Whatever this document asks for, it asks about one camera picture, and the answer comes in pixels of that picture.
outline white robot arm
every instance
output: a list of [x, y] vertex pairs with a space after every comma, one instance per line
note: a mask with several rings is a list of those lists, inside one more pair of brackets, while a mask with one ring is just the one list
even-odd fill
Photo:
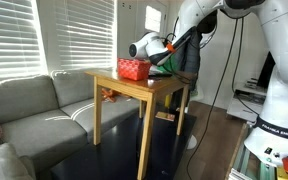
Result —
[[262, 162], [281, 166], [288, 157], [288, 1], [285, 0], [185, 0], [179, 11], [175, 39], [165, 47], [157, 33], [149, 33], [130, 46], [130, 55], [162, 65], [192, 35], [208, 14], [221, 9], [231, 18], [255, 13], [276, 62], [267, 97], [246, 147]]

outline window blinds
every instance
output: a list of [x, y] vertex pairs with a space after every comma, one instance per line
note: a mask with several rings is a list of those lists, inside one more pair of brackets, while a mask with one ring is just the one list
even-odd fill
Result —
[[0, 79], [46, 73], [35, 0], [0, 0]]
[[115, 60], [114, 0], [55, 0], [63, 69], [111, 67]]

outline gray sofa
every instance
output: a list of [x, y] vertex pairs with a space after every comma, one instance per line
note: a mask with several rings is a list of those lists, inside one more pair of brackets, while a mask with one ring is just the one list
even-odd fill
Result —
[[[82, 71], [56, 71], [0, 82], [3, 141], [33, 160], [38, 173], [50, 168], [93, 137], [93, 77]], [[102, 133], [138, 111], [135, 99], [103, 102]]]
[[32, 160], [18, 157], [9, 143], [0, 145], [0, 180], [36, 180]]

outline power cord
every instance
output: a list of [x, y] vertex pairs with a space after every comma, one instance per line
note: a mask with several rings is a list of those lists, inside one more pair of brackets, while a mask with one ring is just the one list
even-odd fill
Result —
[[168, 33], [168, 35], [166, 36], [166, 39], [168, 39], [168, 36], [170, 35], [172, 35], [172, 40], [174, 39], [174, 37], [176, 37], [174, 33]]
[[207, 132], [208, 125], [209, 125], [209, 122], [210, 122], [211, 113], [212, 113], [212, 111], [213, 111], [214, 104], [215, 104], [215, 102], [216, 102], [216, 99], [217, 99], [217, 96], [218, 96], [220, 87], [221, 87], [221, 85], [222, 85], [222, 82], [223, 82], [223, 79], [224, 79], [224, 75], [225, 75], [225, 73], [226, 73], [226, 69], [227, 69], [227, 65], [228, 65], [229, 59], [230, 59], [230, 57], [231, 57], [231, 52], [232, 52], [232, 49], [233, 49], [233, 44], [234, 44], [235, 35], [236, 35], [237, 23], [238, 23], [238, 19], [236, 19], [236, 22], [235, 22], [235, 28], [234, 28], [232, 43], [231, 43], [230, 51], [229, 51], [229, 54], [228, 54], [228, 57], [227, 57], [227, 60], [226, 60], [226, 64], [225, 64], [225, 68], [224, 68], [224, 71], [223, 71], [223, 74], [222, 74], [222, 78], [221, 78], [221, 81], [220, 81], [220, 83], [219, 83], [219, 85], [218, 85], [218, 88], [217, 88], [217, 91], [216, 91], [216, 94], [215, 94], [215, 98], [214, 98], [214, 101], [213, 101], [213, 103], [212, 103], [212, 107], [211, 107], [211, 109], [210, 109], [210, 111], [209, 111], [209, 113], [208, 113], [208, 118], [207, 118], [207, 122], [206, 122], [206, 127], [205, 127], [205, 129], [204, 129], [204, 132], [203, 132], [203, 135], [202, 135], [202, 137], [201, 137], [200, 142], [198, 143], [196, 149], [194, 150], [193, 154], [191, 155], [191, 157], [190, 157], [190, 159], [189, 159], [189, 161], [188, 161], [188, 163], [187, 163], [187, 166], [186, 166], [186, 172], [187, 172], [187, 174], [188, 174], [188, 176], [189, 176], [189, 178], [190, 178], [191, 180], [192, 180], [192, 177], [191, 177], [191, 175], [190, 175], [190, 173], [189, 173], [188, 167], [189, 167], [189, 165], [190, 165], [190, 162], [191, 162], [193, 156], [195, 155], [195, 153], [197, 152], [198, 148], [199, 148], [200, 145], [202, 144], [202, 141], [203, 141], [203, 139], [204, 139], [204, 137], [205, 137], [205, 134], [206, 134], [206, 132]]
[[[235, 76], [236, 76], [236, 71], [238, 68], [238, 65], [240, 63], [240, 57], [241, 57], [241, 50], [242, 50], [242, 43], [243, 43], [243, 32], [244, 32], [244, 17], [242, 18], [242, 27], [241, 27], [241, 37], [240, 37], [240, 46], [239, 46], [239, 51], [238, 51], [238, 58], [237, 58], [237, 62], [236, 62], [236, 67], [235, 67], [235, 71], [234, 71], [234, 76], [233, 76], [233, 80], [232, 80], [232, 91], [233, 93], [235, 93], [234, 91], [234, 84], [235, 84]], [[250, 111], [252, 111], [253, 113], [255, 113], [256, 115], [259, 115], [257, 112], [255, 112], [253, 109], [251, 109], [250, 107], [248, 107], [238, 96], [236, 96], [236, 98]]]
[[169, 70], [166, 66], [164, 66], [164, 64], [162, 65], [162, 67], [163, 67], [168, 73], [171, 73], [172, 75], [174, 75], [174, 76], [175, 76], [179, 81], [181, 81], [182, 83], [184, 83], [184, 84], [190, 84], [190, 79], [188, 79], [188, 78], [186, 78], [186, 77], [184, 77], [184, 76], [181, 76], [180, 74], [176, 73], [176, 72], [173, 70], [172, 66], [171, 66], [172, 70]]
[[179, 18], [180, 18], [180, 17], [177, 16], [176, 21], [175, 21], [175, 25], [174, 25], [174, 28], [173, 28], [173, 34], [174, 34], [174, 36], [173, 36], [173, 38], [172, 38], [172, 41], [173, 41], [173, 39], [174, 39], [174, 37], [175, 37], [175, 30], [176, 30], [176, 26], [177, 26], [177, 22], [178, 22], [178, 19], [179, 19]]

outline dark floor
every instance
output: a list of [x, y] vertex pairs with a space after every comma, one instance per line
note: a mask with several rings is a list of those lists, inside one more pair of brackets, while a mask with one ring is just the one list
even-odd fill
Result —
[[[205, 130], [210, 108], [209, 105], [190, 102], [188, 113], [198, 118], [193, 129], [197, 142]], [[202, 144], [188, 166], [192, 180], [225, 179], [244, 122], [237, 118], [226, 118], [225, 109], [213, 109]], [[184, 153], [175, 180], [190, 179], [187, 164], [194, 151], [195, 149], [186, 150]]]
[[[174, 179], [195, 122], [196, 117], [185, 115], [182, 133], [177, 136], [177, 120], [154, 119], [146, 180]], [[133, 114], [105, 132], [100, 145], [89, 144], [53, 167], [54, 180], [136, 179], [143, 123], [138, 113]]]

